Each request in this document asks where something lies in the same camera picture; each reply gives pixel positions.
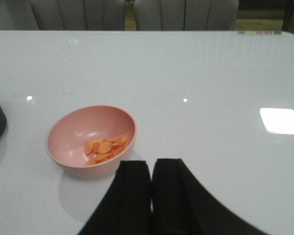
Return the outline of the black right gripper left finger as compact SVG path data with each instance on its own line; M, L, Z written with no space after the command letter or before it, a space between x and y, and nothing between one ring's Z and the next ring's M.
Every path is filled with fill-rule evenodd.
M145 161L122 161L80 235L148 235L151 180Z

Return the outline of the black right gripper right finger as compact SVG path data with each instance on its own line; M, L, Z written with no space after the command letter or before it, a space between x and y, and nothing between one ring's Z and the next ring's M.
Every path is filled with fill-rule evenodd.
M220 203L181 159L158 159L152 175L157 235L262 235Z

